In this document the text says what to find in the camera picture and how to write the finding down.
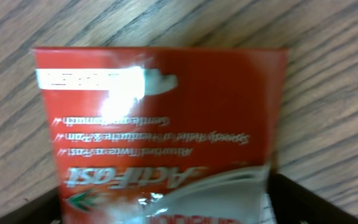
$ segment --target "red packet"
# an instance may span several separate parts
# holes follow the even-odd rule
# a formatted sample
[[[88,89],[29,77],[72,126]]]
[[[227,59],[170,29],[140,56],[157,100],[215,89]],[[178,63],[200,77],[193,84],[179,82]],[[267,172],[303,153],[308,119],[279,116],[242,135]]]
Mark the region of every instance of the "red packet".
[[[286,51],[35,56],[65,224],[259,221]]]

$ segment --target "white label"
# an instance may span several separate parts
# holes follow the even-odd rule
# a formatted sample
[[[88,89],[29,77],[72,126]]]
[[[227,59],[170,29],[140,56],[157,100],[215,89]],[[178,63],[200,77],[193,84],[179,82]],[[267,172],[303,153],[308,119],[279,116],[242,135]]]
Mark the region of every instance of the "white label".
[[[131,83],[137,79],[144,85],[144,70],[140,67],[103,68],[51,68],[36,69],[39,88],[43,90],[111,90],[112,82],[125,75]]]

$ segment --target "wooden table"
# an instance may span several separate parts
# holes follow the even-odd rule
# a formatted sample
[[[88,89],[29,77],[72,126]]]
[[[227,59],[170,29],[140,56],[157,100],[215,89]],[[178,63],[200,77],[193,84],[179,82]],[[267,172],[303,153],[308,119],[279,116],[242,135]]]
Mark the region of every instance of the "wooden table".
[[[0,215],[57,184],[35,45],[291,48],[281,172],[358,216],[358,0],[0,0]]]

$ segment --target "actifast logo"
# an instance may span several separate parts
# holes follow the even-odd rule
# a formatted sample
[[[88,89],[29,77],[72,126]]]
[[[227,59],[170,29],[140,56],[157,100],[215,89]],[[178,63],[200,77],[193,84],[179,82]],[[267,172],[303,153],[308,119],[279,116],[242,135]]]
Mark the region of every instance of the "actifast logo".
[[[64,183],[69,188],[77,185],[109,184],[109,189],[126,189],[144,187],[167,180],[167,188],[177,188],[189,177],[195,167],[179,172],[178,167],[128,167],[122,175],[117,175],[116,168],[69,168],[70,177]]]

